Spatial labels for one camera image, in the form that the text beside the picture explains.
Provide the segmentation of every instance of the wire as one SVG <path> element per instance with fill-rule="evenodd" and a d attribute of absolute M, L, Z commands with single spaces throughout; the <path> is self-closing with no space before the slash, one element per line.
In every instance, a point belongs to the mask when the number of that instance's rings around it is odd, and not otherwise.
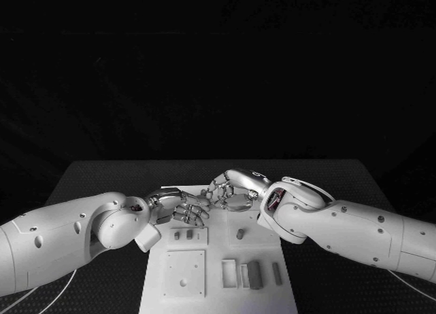
<path fill-rule="evenodd" d="M 73 271 L 71 277 L 68 278 L 68 282 L 71 281 L 74 274 L 76 274 L 76 270 Z M 41 312 L 40 312 L 38 314 L 41 314 L 41 313 L 47 310 L 47 308 L 53 305 L 53 303 L 54 303 L 55 300 L 58 299 L 58 296 L 61 295 L 64 289 L 66 289 L 67 286 L 68 286 L 68 282 L 66 283 L 64 288 L 61 289 L 58 295 L 55 296 L 55 299 L 50 302 L 50 304 L 47 305 L 47 307 L 41 310 Z M 4 313 L 12 308 L 12 307 L 24 300 L 24 298 L 30 295 L 30 293 L 32 293 L 32 291 L 35 291 L 37 288 L 38 288 L 38 287 L 32 288 L 32 289 L 28 291 L 28 293 L 24 294 L 24 296 L 22 296 L 19 299 L 17 299 L 17 301 L 15 301 L 9 306 L 6 306 L 5 309 L 2 309 L 2 311 L 0 311 L 0 314 L 4 314 Z"/>
<path fill-rule="evenodd" d="M 309 184 L 307 182 L 303 182 L 303 181 L 300 181 L 300 180 L 297 180 L 297 181 L 299 181 L 300 183 L 309 185 L 312 188 L 316 188 L 316 190 L 318 190 L 320 193 L 323 193 L 325 196 L 328 196 L 328 198 L 329 198 L 332 201 L 335 201 L 335 199 L 332 198 L 330 194 L 328 194 L 328 193 L 325 192 L 325 190 L 322 190 L 320 188 L 318 188 L 315 185 Z M 430 300 L 433 300 L 433 301 L 436 302 L 436 299 L 434 299 L 431 296 L 428 296 L 424 292 L 421 292 L 415 287 L 413 287 L 413 286 L 398 277 L 398 275 L 395 275 L 395 274 L 392 273 L 391 270 L 387 270 L 387 272 L 388 272 L 417 293 L 423 294 Z"/>
<path fill-rule="evenodd" d="M 18 299 L 17 299 L 17 301 L 11 304 L 11 305 L 8 305 L 1 311 L 0 311 L 0 314 L 2 314 L 2 313 L 5 313 L 22 300 L 24 300 L 24 298 L 30 295 L 30 293 L 32 293 L 32 291 L 35 291 L 35 289 L 37 289 L 38 287 L 35 287 L 35 288 L 32 288 L 30 291 L 28 291 L 28 293 L 25 293 Z"/>

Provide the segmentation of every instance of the black background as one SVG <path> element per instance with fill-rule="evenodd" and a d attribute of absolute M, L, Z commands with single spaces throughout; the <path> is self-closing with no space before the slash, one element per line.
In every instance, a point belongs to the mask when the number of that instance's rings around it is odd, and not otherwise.
<path fill-rule="evenodd" d="M 0 224 L 73 160 L 198 158 L 356 158 L 436 222 L 436 3 L 152 2 L 1 11 Z"/>

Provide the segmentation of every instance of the robotic hand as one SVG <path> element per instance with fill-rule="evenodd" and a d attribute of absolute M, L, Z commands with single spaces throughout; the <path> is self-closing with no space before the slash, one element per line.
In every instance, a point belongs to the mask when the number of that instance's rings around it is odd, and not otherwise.
<path fill-rule="evenodd" d="M 143 252 L 169 219 L 202 228 L 208 200 L 176 188 L 145 198 L 109 192 L 21 214 L 0 226 L 0 297 L 28 290 L 84 266 L 135 237 Z"/>
<path fill-rule="evenodd" d="M 234 195 L 233 187 L 247 189 L 247 194 Z M 335 200 L 293 178 L 270 183 L 263 175 L 241 169 L 227 170 L 215 177 L 202 191 L 208 199 L 214 190 L 214 204 L 228 211 L 244 211 L 256 202 L 257 224 L 284 241 L 300 244 L 310 237 L 328 252 L 436 284 L 436 224 Z"/>

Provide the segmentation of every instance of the dark tabletop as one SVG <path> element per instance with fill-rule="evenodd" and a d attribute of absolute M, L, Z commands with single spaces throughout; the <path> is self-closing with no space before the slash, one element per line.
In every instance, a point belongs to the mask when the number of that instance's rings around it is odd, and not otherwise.
<path fill-rule="evenodd" d="M 120 192 L 143 197 L 168 185 L 208 184 L 240 167 L 271 181 L 293 177 L 319 186 L 335 199 L 394 211 L 358 160 L 130 160 L 73 162 L 45 205 Z M 436 313 L 436 303 L 385 271 L 325 252 L 310 239 L 300 245 L 282 240 L 297 312 Z M 132 241 L 102 253 L 77 269 L 71 282 L 44 313 L 138 313 L 148 253 Z M 38 313 L 61 291 L 71 274 L 38 287 L 9 313 Z M 436 285 L 401 275 L 436 298 Z M 0 311 L 27 293 L 0 298 Z"/>

